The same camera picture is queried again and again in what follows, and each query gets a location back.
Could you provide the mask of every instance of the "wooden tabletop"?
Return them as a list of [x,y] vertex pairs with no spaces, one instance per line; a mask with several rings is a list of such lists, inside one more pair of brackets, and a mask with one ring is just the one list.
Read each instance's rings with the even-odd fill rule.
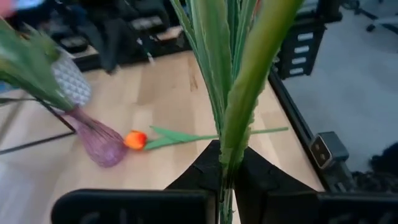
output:
[[[131,129],[155,135],[150,125],[190,134],[216,134],[211,106],[191,52],[121,68],[113,76],[88,72],[93,97],[85,107],[92,117],[123,136]],[[255,110],[254,129],[289,127],[257,134],[249,145],[286,173],[323,190],[272,88],[267,85]],[[25,102],[1,149],[47,138],[68,129],[41,105]],[[98,167],[76,136],[0,156],[2,223],[49,223],[50,209],[75,189],[163,189],[176,179],[210,141],[169,146],[149,152],[130,151],[115,167]]]

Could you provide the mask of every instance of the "green plant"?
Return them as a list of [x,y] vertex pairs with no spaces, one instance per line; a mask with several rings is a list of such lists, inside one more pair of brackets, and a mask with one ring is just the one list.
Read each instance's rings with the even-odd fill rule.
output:
[[28,38],[24,38],[0,20],[0,81],[60,110],[72,110],[75,105],[65,96],[51,71],[51,64],[59,57],[55,43],[36,30],[30,31]]
[[303,0],[171,0],[199,64],[221,141],[220,223],[232,222],[233,178],[252,112]]

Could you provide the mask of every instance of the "wooden table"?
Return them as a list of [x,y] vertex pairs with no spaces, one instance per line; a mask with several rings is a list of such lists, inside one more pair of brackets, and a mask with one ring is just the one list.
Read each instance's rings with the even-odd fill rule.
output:
[[[191,134],[215,134],[210,102],[191,52],[125,67],[113,76],[88,72],[93,98],[85,111],[122,135],[150,125]],[[288,126],[258,134],[249,145],[286,173],[323,190],[272,88],[259,97],[254,129]],[[1,148],[64,133],[67,128],[37,103],[22,105]],[[176,179],[210,141],[129,152],[122,163],[104,169],[87,156],[76,136],[0,157],[1,223],[49,223],[50,209],[61,195],[75,189],[163,189]]]

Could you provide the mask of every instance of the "pink glass vase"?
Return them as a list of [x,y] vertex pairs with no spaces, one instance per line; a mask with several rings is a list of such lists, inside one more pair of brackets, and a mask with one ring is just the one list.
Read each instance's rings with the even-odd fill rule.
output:
[[123,138],[113,129],[89,117],[79,107],[67,112],[66,119],[76,133],[90,158],[101,167],[118,164],[127,153]]

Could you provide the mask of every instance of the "white textured vase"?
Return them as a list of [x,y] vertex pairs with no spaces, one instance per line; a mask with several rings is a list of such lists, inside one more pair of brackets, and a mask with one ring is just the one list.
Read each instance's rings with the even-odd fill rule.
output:
[[83,107],[91,98],[91,86],[82,72],[65,53],[52,64],[52,71],[57,83],[74,104]]

